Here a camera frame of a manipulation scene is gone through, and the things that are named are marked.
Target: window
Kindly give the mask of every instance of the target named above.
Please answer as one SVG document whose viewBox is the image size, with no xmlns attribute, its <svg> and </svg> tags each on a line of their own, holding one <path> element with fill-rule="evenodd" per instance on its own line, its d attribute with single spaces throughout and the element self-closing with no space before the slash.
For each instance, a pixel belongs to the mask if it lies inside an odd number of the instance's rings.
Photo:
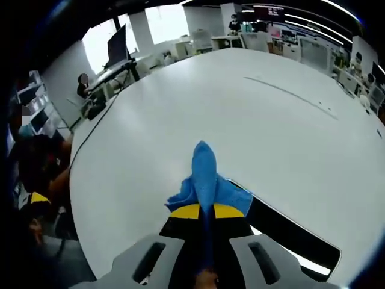
<svg viewBox="0 0 385 289">
<path fill-rule="evenodd" d="M 120 15 L 118 20 L 121 27 L 126 25 L 126 43 L 128 52 L 131 54 L 139 51 L 137 41 L 135 40 L 134 32 L 131 27 L 130 17 L 127 14 L 124 14 Z"/>
<path fill-rule="evenodd" d="M 151 7 L 147 8 L 145 12 L 154 44 L 189 35 L 183 6 Z"/>
<path fill-rule="evenodd" d="M 96 74 L 101 72 L 108 62 L 107 42 L 115 32 L 114 21 L 110 19 L 89 29 L 82 39 L 88 62 Z"/>
</svg>

